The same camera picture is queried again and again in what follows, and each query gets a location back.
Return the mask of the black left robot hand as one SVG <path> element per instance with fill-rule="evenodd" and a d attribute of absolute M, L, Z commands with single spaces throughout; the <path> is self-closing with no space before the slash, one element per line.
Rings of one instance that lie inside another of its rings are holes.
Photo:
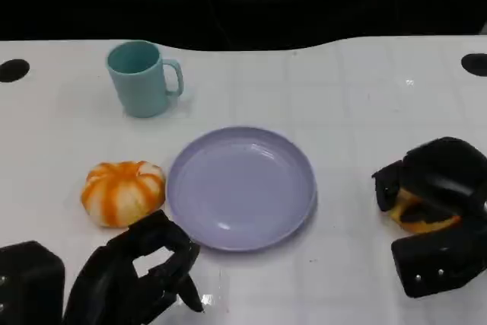
<path fill-rule="evenodd" d="M 138 276 L 135 260 L 162 247 L 171 256 Z M 72 286 L 62 322 L 149 324 L 178 299 L 203 312 L 189 274 L 199 252 L 199 245 L 157 210 L 91 254 Z"/>

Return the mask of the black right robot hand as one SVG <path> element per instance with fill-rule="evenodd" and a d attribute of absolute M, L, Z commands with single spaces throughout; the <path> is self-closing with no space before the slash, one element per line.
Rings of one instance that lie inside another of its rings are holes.
<path fill-rule="evenodd" d="M 441 230 L 466 217 L 486 218 L 486 156 L 470 143 L 426 142 L 372 174 L 379 210 L 404 230 Z"/>

